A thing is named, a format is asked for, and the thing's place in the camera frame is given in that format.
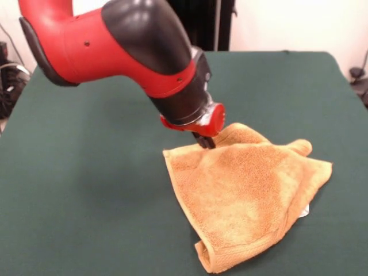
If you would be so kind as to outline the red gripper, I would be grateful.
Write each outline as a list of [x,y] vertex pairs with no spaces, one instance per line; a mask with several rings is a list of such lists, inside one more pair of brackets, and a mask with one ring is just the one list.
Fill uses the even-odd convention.
[[225,124],[225,106],[220,103],[213,103],[209,106],[205,114],[195,122],[187,125],[173,125],[160,115],[162,124],[176,131],[192,132],[196,142],[207,149],[216,147],[212,137],[218,135]]

